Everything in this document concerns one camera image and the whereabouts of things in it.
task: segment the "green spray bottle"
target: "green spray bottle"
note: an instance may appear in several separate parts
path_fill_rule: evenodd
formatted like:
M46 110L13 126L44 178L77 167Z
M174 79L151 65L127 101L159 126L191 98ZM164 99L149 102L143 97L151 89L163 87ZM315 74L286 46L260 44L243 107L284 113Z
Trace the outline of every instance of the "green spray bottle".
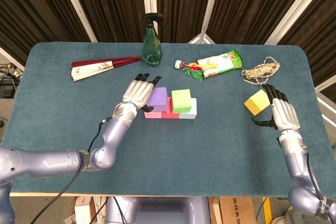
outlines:
M166 30L166 26L163 23L163 17L161 13L146 13L142 15L142 18L146 19L146 31L143 39L142 47L142 59L152 67L157 66L162 57L162 48L159 41L158 34L154 28L154 21L158 23L163 29Z

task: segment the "twine bundle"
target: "twine bundle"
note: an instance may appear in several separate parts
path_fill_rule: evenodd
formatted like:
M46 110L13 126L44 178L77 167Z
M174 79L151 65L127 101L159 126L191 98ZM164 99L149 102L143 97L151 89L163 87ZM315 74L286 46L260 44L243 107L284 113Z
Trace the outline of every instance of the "twine bundle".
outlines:
M278 63L273 57L267 56L264 63L255 66L253 69L243 70L241 75L245 77L245 82L253 85L262 85L268 81L268 78L275 74L280 68L280 63ZM265 81L259 82L259 78L266 78Z

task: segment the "floor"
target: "floor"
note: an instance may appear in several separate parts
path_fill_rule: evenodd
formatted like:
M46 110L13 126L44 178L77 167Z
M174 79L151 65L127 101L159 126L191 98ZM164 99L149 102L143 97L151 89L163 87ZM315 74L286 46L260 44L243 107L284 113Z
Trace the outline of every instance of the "floor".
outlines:
M328 98L324 97L321 94L318 94L318 97L325 101L329 106L332 106L336 109L336 104L330 101ZM0 117L4 118L5 126L0 128L0 144L1 139L4 135L4 131L7 125L7 119L9 118L12 108L14 104L14 99L0 99ZM333 122L336 122L336 114L332 113L330 110L326 109L324 106L321 107L321 112L326 117L331 119ZM328 131L328 135L330 138L331 144L336 144L336 128L328 123L326 120L324 121L326 129ZM36 214L42 209L42 207L47 204L52 197L12 197L10 199L13 208L16 212L16 224L27 224L32 221L32 219L36 216ZM49 209L45 211L45 213L39 218L36 224L42 223L64 223L64 219L69 216L69 211L73 202L72 197L61 197L58 199ZM260 204L262 203L262 199L260 197L253 198L255 214L257 213ZM289 208L288 200L286 199L278 199L271 198L270 199L271 212L272 216L278 217L282 216L286 213ZM264 212L261 210L258 217L258 224L264 224Z

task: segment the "tabletop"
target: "tabletop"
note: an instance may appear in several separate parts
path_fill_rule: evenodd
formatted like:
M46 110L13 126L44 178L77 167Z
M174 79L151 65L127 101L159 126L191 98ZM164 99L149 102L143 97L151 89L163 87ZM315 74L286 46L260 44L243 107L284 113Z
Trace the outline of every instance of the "tabletop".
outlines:
M336 195L336 163L323 125L307 57L297 46L162 44L163 59L143 61L73 82L74 61L140 55L138 43L47 42L33 47L20 83L3 145L29 151L85 150L98 123L108 117L138 73L162 76L168 93L190 89L197 98L195 120L145 119L139 112L109 170L83 172L71 194L286 197L295 186L271 128L257 127L244 102L258 90L240 69L202 82L174 69L177 59L195 62L236 49L251 69L266 56L280 62L268 83L296 108L300 133L323 192ZM271 109L258 115L269 120ZM93 148L102 144L98 138ZM57 193L72 175L15 179L14 193Z

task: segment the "black cable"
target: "black cable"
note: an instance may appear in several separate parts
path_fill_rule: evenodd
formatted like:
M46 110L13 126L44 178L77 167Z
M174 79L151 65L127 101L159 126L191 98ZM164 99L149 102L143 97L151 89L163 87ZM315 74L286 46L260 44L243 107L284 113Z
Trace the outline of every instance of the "black cable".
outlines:
M318 189L318 186L317 186L317 182L312 174L312 168L311 168L311 165L310 165L310 161L309 161L309 153L307 153L307 167L308 167L308 173L309 173L309 177L311 179L311 182L313 183L313 186L315 188L315 191L317 193L317 197L319 198L319 200L321 200L322 198L322 193L320 192L320 190ZM329 219L331 220L331 223L332 224L336 224L335 223L335 220L333 219L333 217L331 216L331 213L328 212L328 217Z
M103 209L103 207L106 205L108 199L109 199L109 198L107 197L106 200L105 200L105 202L104 202L104 204L99 208L99 210L96 212L96 214L94 215L94 217L92 218L92 220L90 221L89 224L92 224L92 223L94 222L94 220L95 220L95 218L97 217L97 215L99 214L99 212L100 212L100 211Z
M261 210L262 206L264 205L264 203L265 203L265 201L266 201L267 199L268 199L268 197L266 197L266 198L264 199L264 201L261 203L261 205L260 205L260 207L259 207L259 210L258 210L258 212L257 212L256 221L257 221L257 219L258 219L260 210Z
M123 214L122 211L121 211L121 208L120 208L120 206L119 206L119 203L118 203L117 199L115 198L115 196L113 196L113 199L114 199L114 201L115 201L115 203L117 204L117 207L118 207L118 209L119 209L119 213L120 213L120 216L121 216L122 224L125 224L126 218L125 218L124 214Z
M98 126L98 133L95 135L95 137L92 139L90 146L88 148L88 152L90 152L92 145L94 143L94 141L96 140L96 138L98 137L101 127L104 123L106 123L108 120L110 120L112 118L112 116L109 116L108 118L105 118L104 120L102 120L99 123ZM51 202L49 202L38 214L37 216L33 219L33 221L30 224L34 224L36 222L36 220L44 213L45 210L47 210L48 207L50 207L71 185L72 183L75 181L75 179L78 177L78 175L80 174L80 172L83 170L84 168L84 162L80 165L79 170L76 172L76 174L74 175L74 177L70 180L70 182L63 188L63 190L54 198L52 199Z

